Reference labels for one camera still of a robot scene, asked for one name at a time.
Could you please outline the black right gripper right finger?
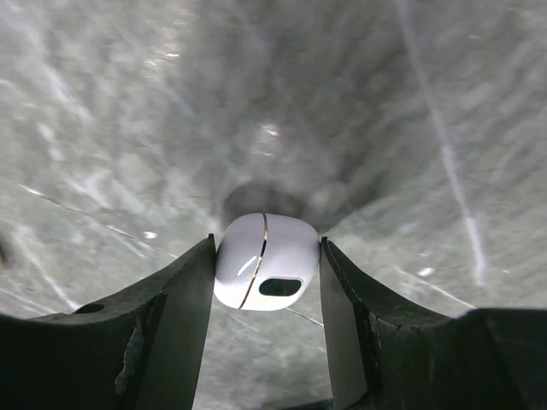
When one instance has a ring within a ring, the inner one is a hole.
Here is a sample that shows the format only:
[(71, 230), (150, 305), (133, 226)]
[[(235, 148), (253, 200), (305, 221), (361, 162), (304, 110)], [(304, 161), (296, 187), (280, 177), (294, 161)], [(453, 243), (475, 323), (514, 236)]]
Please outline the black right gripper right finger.
[(321, 242), (321, 310), (337, 409), (543, 409), (546, 313), (422, 307)]

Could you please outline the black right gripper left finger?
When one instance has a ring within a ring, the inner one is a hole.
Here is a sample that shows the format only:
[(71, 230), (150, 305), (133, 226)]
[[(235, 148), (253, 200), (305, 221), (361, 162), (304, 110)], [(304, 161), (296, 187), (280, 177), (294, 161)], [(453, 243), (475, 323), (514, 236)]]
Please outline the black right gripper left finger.
[(73, 313), (1, 318), (4, 409), (189, 409), (215, 281), (215, 240)]

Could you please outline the white earbuds charging case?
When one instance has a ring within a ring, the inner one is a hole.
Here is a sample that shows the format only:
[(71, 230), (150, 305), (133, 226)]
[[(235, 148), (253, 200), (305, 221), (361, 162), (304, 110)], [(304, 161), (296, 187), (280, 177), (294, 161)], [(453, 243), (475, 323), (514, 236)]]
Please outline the white earbuds charging case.
[(320, 237), (309, 223), (254, 213), (235, 219), (217, 249), (215, 297), (238, 310), (272, 312), (298, 301), (320, 265)]

